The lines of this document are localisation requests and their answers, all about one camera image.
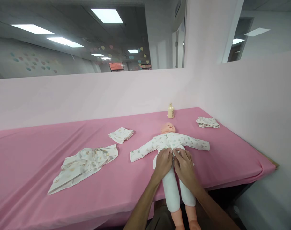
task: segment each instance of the pink tablecloth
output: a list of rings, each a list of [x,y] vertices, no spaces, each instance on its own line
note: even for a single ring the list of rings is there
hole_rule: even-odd
[[[171,121],[177,132],[210,142],[210,151],[187,147],[195,172],[206,188],[251,183],[275,169],[265,157],[223,125],[199,128],[200,108],[79,121],[0,131],[0,229],[94,229],[114,218],[127,218],[153,172],[154,151],[130,162],[130,151],[159,135],[162,123]],[[68,156],[90,147],[115,142],[108,134],[120,127],[134,130],[118,144],[117,159],[79,184],[47,196],[52,180]],[[160,186],[155,200],[163,199]]]

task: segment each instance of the white pants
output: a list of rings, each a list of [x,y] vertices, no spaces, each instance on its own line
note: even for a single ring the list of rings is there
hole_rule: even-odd
[[[164,186],[166,204],[167,204],[168,210],[170,212],[178,211],[180,209],[180,193],[178,191],[173,167],[171,167],[170,171],[162,179],[162,183]],[[181,188],[182,200],[184,204],[190,207],[196,206],[196,198],[189,191],[189,189],[181,182],[181,180],[180,180],[180,188]]]

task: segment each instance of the human hand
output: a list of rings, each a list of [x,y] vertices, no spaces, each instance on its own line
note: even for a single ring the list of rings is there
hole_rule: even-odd
[[[170,171],[172,167],[172,160],[173,154],[171,148],[163,149],[158,153],[156,158],[156,168],[154,170],[153,176],[159,182]]]
[[[194,173],[190,152],[181,148],[173,149],[173,152],[175,155],[174,167],[179,179],[190,191],[200,187],[200,184],[197,181],[196,175]]]

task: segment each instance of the printed baby clothing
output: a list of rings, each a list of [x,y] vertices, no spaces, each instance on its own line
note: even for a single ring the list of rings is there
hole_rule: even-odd
[[[55,177],[48,195],[72,187],[99,171],[118,156],[117,144],[102,148],[84,148],[76,155],[67,157],[60,174]]]
[[[121,127],[120,129],[117,129],[115,132],[108,134],[108,136],[118,144],[123,144],[125,140],[131,138],[133,132],[134,132],[133,130]]]
[[[205,118],[205,117],[199,117],[199,119],[196,120],[200,128],[219,128],[220,125],[216,121],[215,118]]]
[[[139,149],[131,151],[130,160],[131,162],[139,160],[143,158],[145,155],[147,155],[148,153],[153,152],[154,150],[158,150],[158,152],[160,152],[162,149],[166,149],[166,148],[185,149],[184,146],[189,146],[195,149],[209,151],[209,142],[207,141],[195,139],[193,137],[189,137],[189,136],[179,134],[179,133],[166,133],[166,134],[161,134],[154,137],[152,140],[150,140],[147,144],[141,146]],[[156,167],[157,155],[155,156],[153,160],[154,169]]]

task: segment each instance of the glass window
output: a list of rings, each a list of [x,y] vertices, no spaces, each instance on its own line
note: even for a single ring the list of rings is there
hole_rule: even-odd
[[[182,68],[186,0],[0,1],[0,79]]]
[[[291,51],[291,0],[244,0],[228,62]]]

